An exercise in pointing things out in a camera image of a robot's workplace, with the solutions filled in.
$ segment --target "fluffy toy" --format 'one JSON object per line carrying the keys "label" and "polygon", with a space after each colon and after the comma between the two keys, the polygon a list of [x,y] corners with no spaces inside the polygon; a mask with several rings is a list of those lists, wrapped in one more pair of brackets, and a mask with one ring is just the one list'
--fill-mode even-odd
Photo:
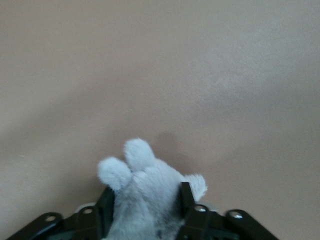
{"label": "fluffy toy", "polygon": [[179,186],[189,182],[195,201],[207,186],[201,175],[182,175],[157,159],[139,138],[124,146],[126,163],[109,157],[98,164],[98,177],[115,193],[113,223],[104,240],[174,240],[184,223]]}

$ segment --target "gray plush toy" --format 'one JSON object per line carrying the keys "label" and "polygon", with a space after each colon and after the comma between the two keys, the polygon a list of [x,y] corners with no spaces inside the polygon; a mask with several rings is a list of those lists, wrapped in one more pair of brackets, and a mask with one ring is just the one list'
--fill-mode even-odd
{"label": "gray plush toy", "polygon": [[113,223],[104,240],[174,240],[184,223],[179,185],[189,182],[195,201],[207,186],[201,175],[182,175],[157,159],[147,142],[126,142],[126,163],[109,157],[98,164],[98,177],[115,193]]}

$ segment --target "white fur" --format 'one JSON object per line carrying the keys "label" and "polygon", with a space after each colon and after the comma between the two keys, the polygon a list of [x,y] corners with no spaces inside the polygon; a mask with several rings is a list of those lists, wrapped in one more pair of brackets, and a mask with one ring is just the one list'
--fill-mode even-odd
{"label": "white fur", "polygon": [[206,192],[201,175],[181,175],[156,159],[146,141],[126,142],[127,164],[111,157],[98,165],[98,177],[115,192],[113,223],[106,240],[174,240],[183,224],[179,186],[189,182],[196,201]]}

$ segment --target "plush fur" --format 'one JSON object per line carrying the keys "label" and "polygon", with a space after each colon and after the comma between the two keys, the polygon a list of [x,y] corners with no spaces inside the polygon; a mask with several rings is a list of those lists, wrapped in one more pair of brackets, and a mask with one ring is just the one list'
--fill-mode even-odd
{"label": "plush fur", "polygon": [[189,182],[195,201],[207,186],[201,175],[182,175],[155,158],[139,138],[124,146],[126,163],[109,157],[98,165],[98,177],[115,193],[113,223],[104,240],[174,240],[184,223],[179,185]]}

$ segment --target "beige wall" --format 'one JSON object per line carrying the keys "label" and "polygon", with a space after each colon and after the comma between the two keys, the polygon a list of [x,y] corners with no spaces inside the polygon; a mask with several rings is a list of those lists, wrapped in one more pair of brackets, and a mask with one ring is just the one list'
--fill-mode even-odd
{"label": "beige wall", "polygon": [[204,200],[320,236],[318,0],[0,1],[0,239],[149,141]]}

